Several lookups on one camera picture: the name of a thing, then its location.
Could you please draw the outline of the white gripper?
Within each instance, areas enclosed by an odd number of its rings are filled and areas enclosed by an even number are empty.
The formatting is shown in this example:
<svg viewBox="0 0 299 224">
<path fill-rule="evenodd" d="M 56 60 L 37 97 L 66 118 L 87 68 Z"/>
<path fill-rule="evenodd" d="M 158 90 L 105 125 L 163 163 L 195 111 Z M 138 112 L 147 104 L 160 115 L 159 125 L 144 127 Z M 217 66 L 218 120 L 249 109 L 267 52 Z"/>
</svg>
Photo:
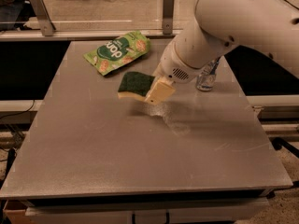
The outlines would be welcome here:
<svg viewBox="0 0 299 224">
<path fill-rule="evenodd" d="M 171 41 L 165 48 L 159 64 L 153 72 L 157 78 L 154 79 L 149 92 L 146 95 L 145 102 L 151 105 L 157 105 L 170 97 L 176 89 L 173 82 L 189 83 L 197 77 L 202 68 L 193 68 L 188 66 L 176 51 L 176 43 Z"/>
</svg>

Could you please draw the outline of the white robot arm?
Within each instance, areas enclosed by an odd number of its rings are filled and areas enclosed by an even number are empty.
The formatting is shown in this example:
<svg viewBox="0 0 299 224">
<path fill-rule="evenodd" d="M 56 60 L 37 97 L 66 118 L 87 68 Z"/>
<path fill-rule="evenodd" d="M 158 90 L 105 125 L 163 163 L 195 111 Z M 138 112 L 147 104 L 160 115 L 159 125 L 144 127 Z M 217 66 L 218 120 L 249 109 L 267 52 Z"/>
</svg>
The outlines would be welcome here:
<svg viewBox="0 0 299 224">
<path fill-rule="evenodd" d="M 298 11 L 281 0 L 194 0 L 193 18 L 167 45 L 145 101 L 157 105 L 238 46 L 299 77 Z"/>
</svg>

